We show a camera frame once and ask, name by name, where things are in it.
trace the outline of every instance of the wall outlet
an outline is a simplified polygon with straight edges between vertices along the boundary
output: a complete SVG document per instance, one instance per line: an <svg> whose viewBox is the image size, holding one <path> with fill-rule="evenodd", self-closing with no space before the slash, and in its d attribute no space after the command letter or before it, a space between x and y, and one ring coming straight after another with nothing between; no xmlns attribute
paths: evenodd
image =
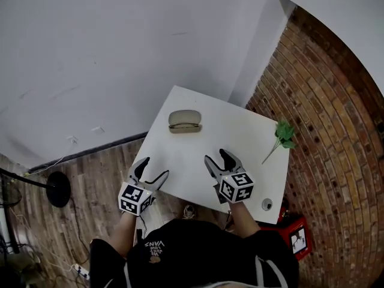
<svg viewBox="0 0 384 288"><path fill-rule="evenodd" d="M102 129L100 126L91 129L91 131L92 131L94 134L103 134L103 133L105 132L104 129Z"/></svg>
<svg viewBox="0 0 384 288"><path fill-rule="evenodd" d="M79 276L81 276L82 278L85 278L86 280L89 280L89 272L87 269L84 269L78 264L75 264L73 269L76 271L76 273L79 274Z"/></svg>
<svg viewBox="0 0 384 288"><path fill-rule="evenodd" d="M75 136L67 137L67 140L71 142L71 144L77 144L78 139Z"/></svg>

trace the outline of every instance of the plant stem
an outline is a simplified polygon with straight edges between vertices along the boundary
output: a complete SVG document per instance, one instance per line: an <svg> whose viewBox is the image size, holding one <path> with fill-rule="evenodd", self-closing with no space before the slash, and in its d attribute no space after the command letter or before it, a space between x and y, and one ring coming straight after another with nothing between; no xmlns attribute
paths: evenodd
<svg viewBox="0 0 384 288"><path fill-rule="evenodd" d="M264 159L264 161L262 162L262 165L264 164L264 162L269 158L270 155L272 155L272 153L276 150L276 148L278 148L280 146L280 139L277 138L276 140L276 143L275 143L275 146L272 148L271 152L268 154L268 156L266 156L266 158Z"/></svg>

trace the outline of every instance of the black t-shirt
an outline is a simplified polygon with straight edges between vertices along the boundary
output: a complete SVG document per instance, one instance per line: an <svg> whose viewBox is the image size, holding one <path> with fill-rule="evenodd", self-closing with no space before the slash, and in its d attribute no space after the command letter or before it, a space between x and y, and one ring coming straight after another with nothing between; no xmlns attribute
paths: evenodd
<svg viewBox="0 0 384 288"><path fill-rule="evenodd" d="M172 220L135 245L127 260L100 239L92 241L90 253L91 288L201 287L225 281L281 287L281 276L288 287L298 285L298 262L273 231L242 239L209 222Z"/></svg>

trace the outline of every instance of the person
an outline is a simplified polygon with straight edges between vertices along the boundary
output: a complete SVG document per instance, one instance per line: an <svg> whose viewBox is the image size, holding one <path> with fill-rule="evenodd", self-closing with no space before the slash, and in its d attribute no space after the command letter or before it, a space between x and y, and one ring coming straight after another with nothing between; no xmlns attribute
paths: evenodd
<svg viewBox="0 0 384 288"><path fill-rule="evenodd" d="M91 242L91 288L297 287L298 261L281 236L260 230L244 203L229 203L236 235L184 219L152 231L135 246L136 216L123 213L109 243Z"/></svg>

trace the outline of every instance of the power strip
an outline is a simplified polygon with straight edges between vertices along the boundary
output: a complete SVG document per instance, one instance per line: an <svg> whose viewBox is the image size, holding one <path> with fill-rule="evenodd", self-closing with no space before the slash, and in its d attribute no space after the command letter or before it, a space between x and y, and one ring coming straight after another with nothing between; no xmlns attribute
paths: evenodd
<svg viewBox="0 0 384 288"><path fill-rule="evenodd" d="M84 269L78 264L75 264L73 269L76 271L76 273L80 274L81 277L85 278L86 280L89 280L89 272L87 269Z"/></svg>

